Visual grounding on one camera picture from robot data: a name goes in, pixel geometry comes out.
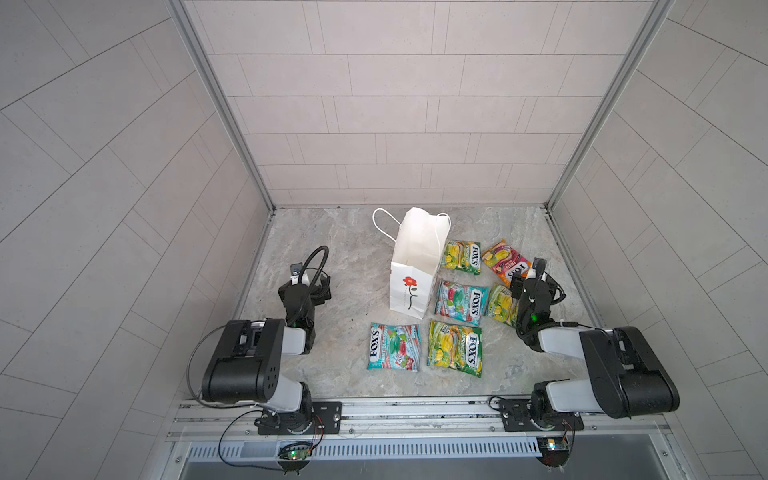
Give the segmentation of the orange Fox's candy bag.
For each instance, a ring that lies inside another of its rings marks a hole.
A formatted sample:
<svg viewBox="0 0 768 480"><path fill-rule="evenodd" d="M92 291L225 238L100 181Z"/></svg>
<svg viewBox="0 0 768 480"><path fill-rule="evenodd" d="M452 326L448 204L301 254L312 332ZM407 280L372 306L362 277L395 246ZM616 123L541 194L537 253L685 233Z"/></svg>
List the orange Fox's candy bag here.
<svg viewBox="0 0 768 480"><path fill-rule="evenodd" d="M510 287L515 276L524 278L531 267L531 262L512 248L504 239L488 248L481 257L483 263L489 267L504 283Z"/></svg>

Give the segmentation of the teal mint blossom candy bag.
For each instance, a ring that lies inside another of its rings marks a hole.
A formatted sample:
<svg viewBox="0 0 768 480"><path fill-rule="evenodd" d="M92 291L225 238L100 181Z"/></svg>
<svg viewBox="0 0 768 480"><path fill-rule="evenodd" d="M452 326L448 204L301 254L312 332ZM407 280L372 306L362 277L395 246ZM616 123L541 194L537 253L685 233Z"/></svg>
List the teal mint blossom candy bag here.
<svg viewBox="0 0 768 480"><path fill-rule="evenodd" d="M488 287L440 280L436 290L435 314L479 327L489 296Z"/></svg>

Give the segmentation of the green spring tea candy bag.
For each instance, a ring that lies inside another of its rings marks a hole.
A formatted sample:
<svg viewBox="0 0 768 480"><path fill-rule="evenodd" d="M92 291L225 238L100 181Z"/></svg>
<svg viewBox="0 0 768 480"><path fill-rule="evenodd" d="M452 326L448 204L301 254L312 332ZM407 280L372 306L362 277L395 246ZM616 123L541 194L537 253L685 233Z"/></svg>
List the green spring tea candy bag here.
<svg viewBox="0 0 768 480"><path fill-rule="evenodd" d="M474 241L448 240L442 255L441 266L449 270L480 275L481 244Z"/></svg>

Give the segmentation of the white floral paper bag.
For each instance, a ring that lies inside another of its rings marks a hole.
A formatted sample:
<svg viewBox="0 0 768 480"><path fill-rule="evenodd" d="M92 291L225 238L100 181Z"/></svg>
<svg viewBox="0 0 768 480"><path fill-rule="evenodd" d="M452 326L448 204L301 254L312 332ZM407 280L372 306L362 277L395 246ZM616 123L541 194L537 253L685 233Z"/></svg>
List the white floral paper bag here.
<svg viewBox="0 0 768 480"><path fill-rule="evenodd" d="M378 225L378 214L387 215L397 224L396 237ZM374 227L394 243L389 276L390 309L423 319L452 226L450 216L444 212L432 215L412 207L402 220L397 220L386 209L376 208L371 219Z"/></svg>

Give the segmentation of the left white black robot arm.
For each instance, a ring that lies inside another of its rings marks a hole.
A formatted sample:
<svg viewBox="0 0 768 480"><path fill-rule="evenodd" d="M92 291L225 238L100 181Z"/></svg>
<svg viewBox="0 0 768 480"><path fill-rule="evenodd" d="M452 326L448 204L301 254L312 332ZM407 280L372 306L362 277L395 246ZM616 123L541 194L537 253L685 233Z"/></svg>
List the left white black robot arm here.
<svg viewBox="0 0 768 480"><path fill-rule="evenodd" d="M337 434L342 404L312 399L304 382L281 373L287 356L310 353L316 336L315 307L332 297L330 277L278 288L286 317L231 320L223 328L203 373L198 401L211 408L250 402L262 409L254 421L260 435Z"/></svg>

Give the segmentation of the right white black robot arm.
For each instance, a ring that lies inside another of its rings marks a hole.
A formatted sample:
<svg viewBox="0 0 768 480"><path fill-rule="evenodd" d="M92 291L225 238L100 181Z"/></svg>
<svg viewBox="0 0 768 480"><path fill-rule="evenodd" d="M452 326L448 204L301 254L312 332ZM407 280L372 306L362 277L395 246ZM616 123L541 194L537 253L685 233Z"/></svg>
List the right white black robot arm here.
<svg viewBox="0 0 768 480"><path fill-rule="evenodd" d="M565 292L545 271L513 275L511 293L518 306L518 339L537 353L583 361L588 377L539 382L524 407L501 400L504 416L526 418L542 431L574 430L582 413L622 419L679 408L674 381L638 328L601 329L554 320L551 307L565 299Z"/></svg>

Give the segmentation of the left controller board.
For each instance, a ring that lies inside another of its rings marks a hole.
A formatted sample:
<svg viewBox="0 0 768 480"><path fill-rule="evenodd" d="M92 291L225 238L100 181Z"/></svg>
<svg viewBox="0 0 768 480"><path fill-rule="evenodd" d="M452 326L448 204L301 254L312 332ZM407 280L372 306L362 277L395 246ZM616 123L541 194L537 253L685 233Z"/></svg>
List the left controller board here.
<svg viewBox="0 0 768 480"><path fill-rule="evenodd" d="M313 449L314 445L311 442L294 442L282 446L277 458L282 462L303 462L311 457Z"/></svg>

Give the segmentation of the controller board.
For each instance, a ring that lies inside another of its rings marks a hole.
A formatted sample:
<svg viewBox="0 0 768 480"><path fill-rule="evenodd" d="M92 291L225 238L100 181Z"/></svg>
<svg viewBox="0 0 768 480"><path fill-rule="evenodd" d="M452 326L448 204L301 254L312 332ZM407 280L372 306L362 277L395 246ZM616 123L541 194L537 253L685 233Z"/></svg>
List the controller board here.
<svg viewBox="0 0 768 480"><path fill-rule="evenodd" d="M277 458L282 462L303 462L311 457L313 449L314 445L311 442L294 442L282 446Z"/></svg>
<svg viewBox="0 0 768 480"><path fill-rule="evenodd" d="M563 437L537 437L540 456L537 460L550 468L564 467L571 455L571 446Z"/></svg>

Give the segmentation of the white ventilation grille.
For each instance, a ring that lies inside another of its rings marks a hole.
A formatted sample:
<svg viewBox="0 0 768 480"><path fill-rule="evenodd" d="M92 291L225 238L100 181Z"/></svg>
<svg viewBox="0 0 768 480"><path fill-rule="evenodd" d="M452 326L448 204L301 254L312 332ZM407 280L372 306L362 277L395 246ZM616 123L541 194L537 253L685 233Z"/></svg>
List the white ventilation grille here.
<svg viewBox="0 0 768 480"><path fill-rule="evenodd" d="M193 461L231 463L275 462L283 442L195 442L187 457ZM312 457L318 461L447 458L537 458L542 452L534 437L509 438L381 438L328 439Z"/></svg>

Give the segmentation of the right controller board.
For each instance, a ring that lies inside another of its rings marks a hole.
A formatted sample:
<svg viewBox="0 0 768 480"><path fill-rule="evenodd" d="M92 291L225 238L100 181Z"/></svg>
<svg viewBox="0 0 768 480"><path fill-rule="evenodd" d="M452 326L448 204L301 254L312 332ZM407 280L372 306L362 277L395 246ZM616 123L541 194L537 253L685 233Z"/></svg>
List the right controller board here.
<svg viewBox="0 0 768 480"><path fill-rule="evenodd" d="M537 437L540 456L537 460L550 468L564 467L571 455L571 446L563 437Z"/></svg>

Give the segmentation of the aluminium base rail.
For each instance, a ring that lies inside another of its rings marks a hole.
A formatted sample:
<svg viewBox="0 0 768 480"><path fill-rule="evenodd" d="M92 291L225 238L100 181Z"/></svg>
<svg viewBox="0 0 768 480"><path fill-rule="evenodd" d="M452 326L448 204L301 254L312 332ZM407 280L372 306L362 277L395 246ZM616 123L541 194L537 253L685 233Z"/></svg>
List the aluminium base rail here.
<svg viewBox="0 0 768 480"><path fill-rule="evenodd" d="M530 420L528 398L489 396L341 398L341 412L329 425L331 439L428 438L479 436L544 436ZM229 426L231 439L257 435L257 409L208 409L183 401L173 412L167 437L214 440ZM576 412L556 419L556 433L580 426L579 436L656 434L671 431L661 414L613 419L605 414Z"/></svg>

